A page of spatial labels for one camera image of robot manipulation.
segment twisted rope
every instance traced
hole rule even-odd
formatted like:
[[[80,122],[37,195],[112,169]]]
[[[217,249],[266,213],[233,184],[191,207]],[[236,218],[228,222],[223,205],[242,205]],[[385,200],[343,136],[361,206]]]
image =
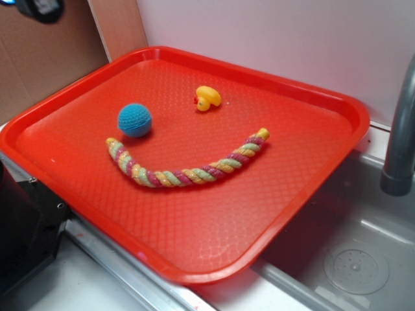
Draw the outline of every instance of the twisted rope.
[[[228,154],[224,159],[201,168],[192,168],[191,170],[185,168],[173,172],[168,170],[153,172],[145,169],[131,157],[130,152],[124,145],[114,138],[108,138],[106,144],[114,162],[124,174],[134,179],[137,184],[150,188],[184,187],[213,182],[232,173],[236,168],[241,168],[243,164],[249,162],[249,159],[260,151],[269,136],[268,130],[261,128],[257,133],[247,138],[241,147]]]

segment yarn ball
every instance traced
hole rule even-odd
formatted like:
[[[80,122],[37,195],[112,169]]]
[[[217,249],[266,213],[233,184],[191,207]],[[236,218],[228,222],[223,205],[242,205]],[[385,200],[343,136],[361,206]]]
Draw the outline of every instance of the yarn ball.
[[[141,104],[129,104],[118,115],[118,128],[130,137],[147,134],[152,126],[150,111]]]

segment faucet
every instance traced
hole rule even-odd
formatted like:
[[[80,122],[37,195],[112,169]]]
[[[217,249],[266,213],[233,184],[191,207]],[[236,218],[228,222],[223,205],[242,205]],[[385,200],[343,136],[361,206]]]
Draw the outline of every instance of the faucet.
[[[409,193],[415,168],[415,55],[397,102],[382,169],[381,188],[392,196]]]

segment sink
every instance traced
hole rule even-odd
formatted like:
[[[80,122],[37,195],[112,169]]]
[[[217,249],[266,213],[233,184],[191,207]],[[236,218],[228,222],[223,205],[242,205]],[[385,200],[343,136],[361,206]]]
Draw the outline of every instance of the sink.
[[[415,187],[383,193],[382,167],[353,151],[263,252],[263,274],[315,310],[415,310]]]

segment sink drain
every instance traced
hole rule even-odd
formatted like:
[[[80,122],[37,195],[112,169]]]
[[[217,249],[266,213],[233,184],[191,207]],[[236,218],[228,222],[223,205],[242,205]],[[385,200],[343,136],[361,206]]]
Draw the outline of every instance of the sink drain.
[[[384,256],[359,242],[341,244],[328,251],[324,271],[338,289],[357,295],[380,290],[389,277]]]

